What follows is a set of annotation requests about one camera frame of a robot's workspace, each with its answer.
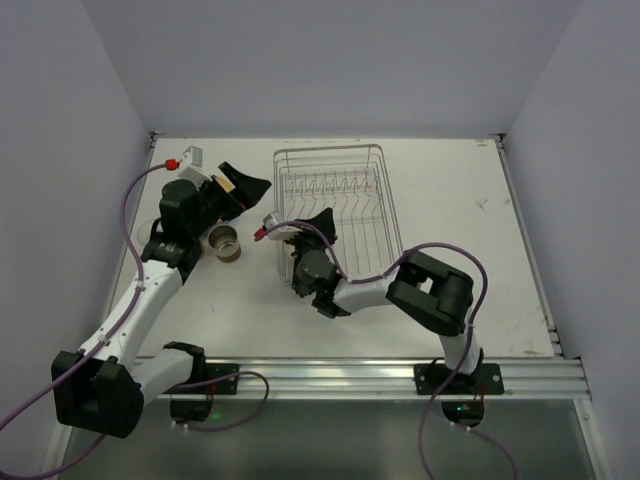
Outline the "clear glass tumbler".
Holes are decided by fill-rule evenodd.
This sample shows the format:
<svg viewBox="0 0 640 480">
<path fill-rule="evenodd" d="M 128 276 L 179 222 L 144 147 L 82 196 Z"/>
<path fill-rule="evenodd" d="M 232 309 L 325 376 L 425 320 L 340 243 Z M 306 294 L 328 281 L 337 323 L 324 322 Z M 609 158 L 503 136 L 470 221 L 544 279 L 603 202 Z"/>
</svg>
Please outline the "clear glass tumbler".
<svg viewBox="0 0 640 480">
<path fill-rule="evenodd" d="M 136 238 L 137 242 L 144 246 L 151 237 L 151 233 L 153 231 L 153 226 L 159 222 L 159 218 L 148 220 L 144 222 L 137 230 Z"/>
</svg>

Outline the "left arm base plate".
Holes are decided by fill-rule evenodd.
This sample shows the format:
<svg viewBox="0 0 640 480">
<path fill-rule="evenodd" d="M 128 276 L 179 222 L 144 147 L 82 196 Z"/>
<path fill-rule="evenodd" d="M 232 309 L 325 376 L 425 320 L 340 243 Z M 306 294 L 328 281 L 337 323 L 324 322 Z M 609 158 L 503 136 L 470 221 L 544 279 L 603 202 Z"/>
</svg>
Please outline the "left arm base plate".
<svg viewBox="0 0 640 480">
<path fill-rule="evenodd" d="M 200 394 L 206 396 L 235 395 L 240 365 L 237 363 L 205 363 L 188 380 L 172 387 L 168 394 Z"/>
</svg>

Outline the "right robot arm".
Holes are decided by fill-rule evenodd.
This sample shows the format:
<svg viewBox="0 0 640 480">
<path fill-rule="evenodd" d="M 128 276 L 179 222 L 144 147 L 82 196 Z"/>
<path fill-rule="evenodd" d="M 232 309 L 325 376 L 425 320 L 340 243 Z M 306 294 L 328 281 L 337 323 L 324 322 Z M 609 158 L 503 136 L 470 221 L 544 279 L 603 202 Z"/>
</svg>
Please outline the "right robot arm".
<svg viewBox="0 0 640 480">
<path fill-rule="evenodd" d="M 446 367 L 472 376 L 483 352 L 473 333 L 481 301 L 473 299 L 474 280 L 467 273 L 423 252 L 409 249 L 385 272 L 349 279 L 331 257 L 337 239 L 330 208 L 308 220 L 295 220 L 284 242 L 292 248 L 291 288 L 328 318 L 393 305 L 421 327 L 436 334 Z"/>
</svg>

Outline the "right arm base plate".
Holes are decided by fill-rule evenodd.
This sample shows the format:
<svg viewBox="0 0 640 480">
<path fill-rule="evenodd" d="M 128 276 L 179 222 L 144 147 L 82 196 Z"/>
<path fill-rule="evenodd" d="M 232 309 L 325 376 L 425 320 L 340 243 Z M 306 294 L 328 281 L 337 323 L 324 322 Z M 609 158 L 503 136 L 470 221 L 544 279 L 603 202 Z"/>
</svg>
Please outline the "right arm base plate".
<svg viewBox="0 0 640 480">
<path fill-rule="evenodd" d="M 432 395 L 449 377 L 444 363 L 430 362 L 413 366 L 413 380 L 418 395 Z M 440 395 L 503 395 L 505 387 L 500 366 L 483 363 L 470 375 L 457 373 L 440 391 Z"/>
</svg>

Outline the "white brown cup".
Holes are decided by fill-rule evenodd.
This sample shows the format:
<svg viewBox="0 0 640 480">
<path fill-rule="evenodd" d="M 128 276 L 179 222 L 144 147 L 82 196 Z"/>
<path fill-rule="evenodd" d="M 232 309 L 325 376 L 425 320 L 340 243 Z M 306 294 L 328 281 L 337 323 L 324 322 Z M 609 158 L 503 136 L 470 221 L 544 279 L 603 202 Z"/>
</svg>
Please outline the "white brown cup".
<svg viewBox="0 0 640 480">
<path fill-rule="evenodd" d="M 214 226 L 209 232 L 208 243 L 221 262 L 232 263 L 241 256 L 237 231 L 228 224 Z"/>
</svg>

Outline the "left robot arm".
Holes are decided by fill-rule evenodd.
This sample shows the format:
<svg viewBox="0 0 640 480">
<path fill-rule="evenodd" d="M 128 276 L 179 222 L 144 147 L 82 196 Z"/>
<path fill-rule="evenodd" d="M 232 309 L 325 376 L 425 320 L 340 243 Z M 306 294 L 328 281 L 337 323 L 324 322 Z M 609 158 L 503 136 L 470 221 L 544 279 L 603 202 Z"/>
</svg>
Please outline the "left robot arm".
<svg viewBox="0 0 640 480">
<path fill-rule="evenodd" d="M 62 351 L 53 360 L 60 424 L 125 438 L 145 406 L 165 393 L 235 394 L 243 374 L 238 365 L 212 366 L 199 346 L 173 341 L 154 357 L 136 361 L 152 326 L 200 260 L 203 235 L 253 208 L 271 186 L 227 162 L 219 169 L 227 186 L 189 167 L 162 187 L 149 239 L 132 252 L 136 273 L 129 287 L 77 351 Z"/>
</svg>

